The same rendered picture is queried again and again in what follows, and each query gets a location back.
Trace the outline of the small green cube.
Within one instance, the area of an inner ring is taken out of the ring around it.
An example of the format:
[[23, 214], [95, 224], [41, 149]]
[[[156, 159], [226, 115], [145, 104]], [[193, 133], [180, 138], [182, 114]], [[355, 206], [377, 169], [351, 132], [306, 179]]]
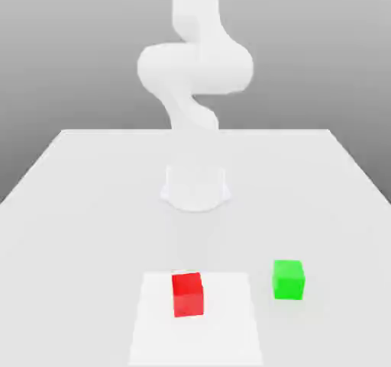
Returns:
[[275, 299], [302, 300], [305, 273], [300, 260], [277, 259], [273, 264], [273, 294]]

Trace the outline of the small red cube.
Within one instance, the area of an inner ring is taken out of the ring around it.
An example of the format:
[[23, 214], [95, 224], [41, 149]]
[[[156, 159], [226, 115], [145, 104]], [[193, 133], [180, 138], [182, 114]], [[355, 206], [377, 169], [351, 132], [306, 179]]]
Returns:
[[174, 317], [204, 314], [204, 288], [199, 272], [172, 275]]

